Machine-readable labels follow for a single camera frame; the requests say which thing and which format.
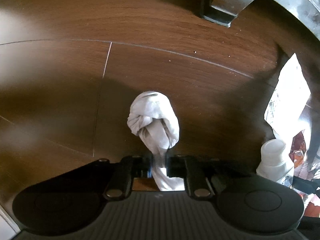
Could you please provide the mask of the white knotted sock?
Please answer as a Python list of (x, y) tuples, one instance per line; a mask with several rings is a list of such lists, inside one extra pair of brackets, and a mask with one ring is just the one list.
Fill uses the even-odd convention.
[(130, 106), (127, 125), (152, 153), (151, 172), (160, 191), (185, 190), (183, 179), (170, 178), (165, 168), (167, 150), (180, 138), (178, 118), (168, 97), (155, 91), (139, 94)]

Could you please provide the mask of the white plastic bottle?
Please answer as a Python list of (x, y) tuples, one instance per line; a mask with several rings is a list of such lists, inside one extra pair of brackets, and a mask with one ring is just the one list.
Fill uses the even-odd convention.
[(257, 175), (290, 187), (293, 182), (294, 163), (289, 157), (289, 148), (279, 139), (265, 142), (261, 147), (261, 162)]

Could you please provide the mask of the white crumpled wrapper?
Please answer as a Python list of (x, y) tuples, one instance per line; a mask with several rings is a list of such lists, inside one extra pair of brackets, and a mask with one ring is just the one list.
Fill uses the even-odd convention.
[(278, 76), (264, 113), (265, 121), (271, 126), (276, 139), (286, 145), (285, 152), (291, 152), (293, 138), (303, 133), (306, 147), (311, 140), (311, 112), (307, 103), (311, 90), (303, 75), (297, 55), (293, 54), (284, 64)]

